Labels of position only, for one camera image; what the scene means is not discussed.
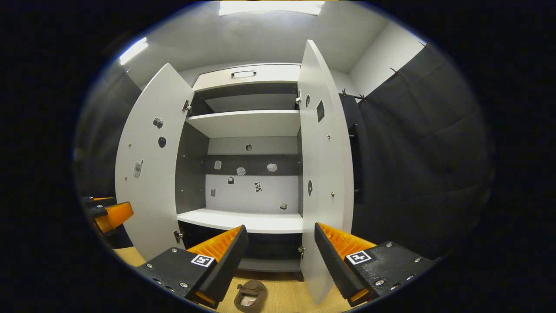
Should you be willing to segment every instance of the black curtain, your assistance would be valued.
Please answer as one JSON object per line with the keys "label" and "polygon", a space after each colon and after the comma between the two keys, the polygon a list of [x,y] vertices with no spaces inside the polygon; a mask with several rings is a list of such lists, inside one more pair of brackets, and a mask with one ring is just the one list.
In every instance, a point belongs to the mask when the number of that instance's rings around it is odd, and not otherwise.
{"label": "black curtain", "polygon": [[78,122],[74,173],[80,196],[115,197],[116,153],[123,126],[141,89],[112,65],[99,75]]}
{"label": "black curtain", "polygon": [[494,178],[493,142],[459,71],[427,45],[364,101],[342,102],[357,124],[363,204],[352,233],[427,258],[475,225]]}

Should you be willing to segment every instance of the drawer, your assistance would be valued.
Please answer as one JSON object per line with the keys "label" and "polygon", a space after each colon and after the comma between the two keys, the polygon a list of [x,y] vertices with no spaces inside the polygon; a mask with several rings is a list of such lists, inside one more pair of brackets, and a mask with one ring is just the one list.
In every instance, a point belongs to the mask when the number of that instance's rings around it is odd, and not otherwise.
{"label": "drawer", "polygon": [[194,91],[208,90],[218,87],[256,84],[294,82],[299,79],[300,65],[266,64],[247,65],[201,74],[195,84]]}

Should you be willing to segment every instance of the drawer handle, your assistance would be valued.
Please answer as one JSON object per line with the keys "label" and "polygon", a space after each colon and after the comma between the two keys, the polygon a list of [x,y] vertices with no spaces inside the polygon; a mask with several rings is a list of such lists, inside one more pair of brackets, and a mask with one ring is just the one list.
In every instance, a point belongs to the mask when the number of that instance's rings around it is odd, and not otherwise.
{"label": "drawer handle", "polygon": [[232,73],[232,77],[235,77],[235,75],[236,75],[237,73],[245,73],[245,72],[253,72],[253,76],[257,75],[257,71],[255,71],[255,70],[250,70],[250,71],[233,72],[233,73]]}

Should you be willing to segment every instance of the orange object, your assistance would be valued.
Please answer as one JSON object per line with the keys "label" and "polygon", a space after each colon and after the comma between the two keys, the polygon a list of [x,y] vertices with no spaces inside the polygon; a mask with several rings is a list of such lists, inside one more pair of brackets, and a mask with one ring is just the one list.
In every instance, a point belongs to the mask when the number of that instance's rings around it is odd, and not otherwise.
{"label": "orange object", "polygon": [[187,250],[198,255],[213,257],[216,262],[220,262],[220,259],[222,259],[224,253],[226,253],[226,250],[228,250],[228,247],[239,233],[240,229],[241,225],[218,236],[212,237],[207,241],[203,241]]}
{"label": "orange object", "polygon": [[115,229],[133,215],[133,209],[131,208],[131,203],[129,202],[109,206],[105,209],[106,212],[108,212],[107,215],[95,218],[95,221],[102,233],[107,233]]}
{"label": "orange object", "polygon": [[345,259],[347,255],[350,255],[361,250],[367,250],[369,248],[376,247],[376,244],[369,242],[367,240],[361,239],[359,237],[353,236],[352,234],[346,233],[334,227],[317,223],[320,228],[326,234],[326,237],[332,243],[332,246],[342,259]]}

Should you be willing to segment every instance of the dark gray panel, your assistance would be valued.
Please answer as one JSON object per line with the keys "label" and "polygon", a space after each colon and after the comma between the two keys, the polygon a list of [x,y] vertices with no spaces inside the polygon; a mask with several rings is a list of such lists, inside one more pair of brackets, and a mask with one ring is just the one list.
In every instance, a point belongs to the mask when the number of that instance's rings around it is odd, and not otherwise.
{"label": "dark gray panel", "polygon": [[297,133],[297,164],[299,165],[299,192],[298,197],[298,207],[299,207],[299,215],[303,217],[303,148],[301,145],[301,128]]}
{"label": "dark gray panel", "polygon": [[176,213],[204,208],[208,137],[189,123],[183,124],[176,160]]}
{"label": "dark gray panel", "polygon": [[[237,175],[237,168],[245,168],[245,175],[296,176],[299,174],[299,164],[295,154],[235,154],[208,155],[205,164],[206,174]],[[222,167],[214,168],[215,161],[221,161]],[[268,164],[276,164],[275,172],[269,171]]]}

